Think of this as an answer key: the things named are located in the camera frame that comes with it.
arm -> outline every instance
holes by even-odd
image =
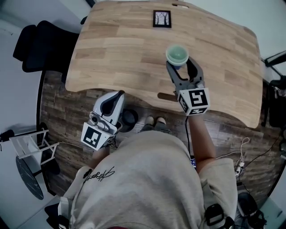
[[[189,116],[189,129],[191,133],[193,155],[196,159],[197,172],[215,160],[215,146],[210,138],[202,115]]]
[[[109,155],[109,146],[105,147],[105,148],[101,148],[97,151],[93,152],[93,157],[90,161],[90,163],[88,164],[90,168],[95,169],[95,167],[97,167],[97,165],[107,156]]]

white cable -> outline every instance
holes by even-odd
[[[237,162],[238,162],[239,160],[243,160],[242,146],[243,146],[244,144],[248,143],[249,141],[250,141],[250,138],[248,138],[248,137],[243,138],[243,140],[241,141],[241,144],[240,144],[240,151],[233,151],[233,152],[231,152],[231,153],[228,153],[228,154],[225,154],[225,155],[216,157],[216,159],[219,159],[219,158],[221,158],[221,157],[226,157],[226,156],[231,155],[231,154],[233,154],[233,153],[240,153],[240,157],[239,157],[239,159],[237,160]]]
[[[231,155],[233,153],[240,153],[240,157],[236,161],[236,167],[235,167],[236,177],[240,176],[240,174],[242,174],[242,172],[243,172],[244,161],[243,161],[243,154],[242,154],[242,146],[248,142],[250,142],[250,138],[248,138],[248,137],[243,138],[243,140],[241,141],[241,144],[240,144],[240,151],[233,151],[231,153],[228,153],[228,154],[225,154],[225,155],[222,155],[222,156],[219,156],[216,158],[216,159],[218,159],[221,157],[225,157],[225,156]]]
[[[76,147],[79,147],[79,148],[83,148],[83,149],[86,149],[86,150],[92,150],[92,151],[94,151],[93,149],[84,148],[84,147],[82,147],[82,146],[74,145],[74,144],[71,144],[71,143],[68,143],[68,142],[60,141],[60,142],[58,142],[58,143],[69,144],[69,145],[73,145],[73,146],[76,146]]]

paper cup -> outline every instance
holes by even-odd
[[[181,45],[172,45],[166,50],[167,61],[175,67],[180,69],[189,59],[189,52]]]

shoe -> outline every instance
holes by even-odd
[[[157,118],[157,122],[164,123],[166,125],[166,120],[162,117]]]
[[[150,124],[150,125],[154,125],[155,121],[154,121],[154,118],[152,116],[148,116],[146,119],[145,119],[145,125],[146,124]]]

wooden table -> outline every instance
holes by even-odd
[[[172,28],[153,28],[153,10],[170,10]],[[178,102],[158,98],[175,90],[165,66],[165,50],[174,43],[202,67],[210,109],[255,128],[262,101],[255,34],[185,2],[96,3],[74,49],[66,89],[124,90],[154,107],[182,111]],[[186,68],[179,72],[187,74]]]

